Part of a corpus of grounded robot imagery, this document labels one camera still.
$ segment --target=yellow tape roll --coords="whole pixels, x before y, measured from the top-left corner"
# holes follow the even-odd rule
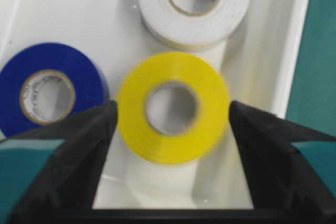
[[[150,94],[166,83],[181,83],[196,95],[197,114],[184,132],[160,133],[148,120]],[[119,97],[119,129],[127,146],[159,164],[179,164],[214,148],[228,124],[229,95],[217,72],[198,57],[182,52],[158,54],[124,81]]]

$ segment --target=tape roll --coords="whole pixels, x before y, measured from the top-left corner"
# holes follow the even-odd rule
[[[35,45],[15,55],[0,72],[0,88],[0,129],[7,137],[109,98],[98,68],[75,48],[56,43]]]
[[[244,17],[249,0],[139,0],[149,30],[178,49],[200,50],[228,37]]]
[[[190,92],[196,108],[186,127],[178,122],[182,130],[171,127],[167,132],[149,117],[148,102],[152,94],[177,86]],[[178,106],[184,110],[190,102]],[[219,142],[228,125],[229,95],[222,78],[206,62],[169,52],[145,61],[125,79],[118,107],[119,129],[130,149],[154,163],[179,164],[203,156]]]

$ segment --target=teal surface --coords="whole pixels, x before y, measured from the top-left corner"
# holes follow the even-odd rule
[[[63,140],[0,142],[0,224]]]
[[[310,0],[286,119],[336,136],[336,0]]]
[[[292,143],[314,168],[329,190],[336,197],[336,143],[301,142]]]

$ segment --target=white tray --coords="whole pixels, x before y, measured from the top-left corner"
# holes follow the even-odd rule
[[[223,74],[234,99],[284,117],[307,5],[308,0],[251,0],[230,39],[197,55]],[[113,98],[132,68],[170,50],[144,27],[137,0],[0,0],[0,69],[25,47],[50,41],[71,45],[98,64]],[[137,157],[117,131],[94,207],[253,205],[230,130],[219,148],[180,166]]]

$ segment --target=blue tape roll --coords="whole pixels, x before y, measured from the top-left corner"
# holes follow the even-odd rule
[[[75,99],[67,116],[102,105],[109,99],[105,78],[80,51],[57,43],[26,48],[14,56],[0,73],[0,129],[5,136],[40,126],[23,112],[20,98],[27,79],[42,70],[58,71],[72,82]]]

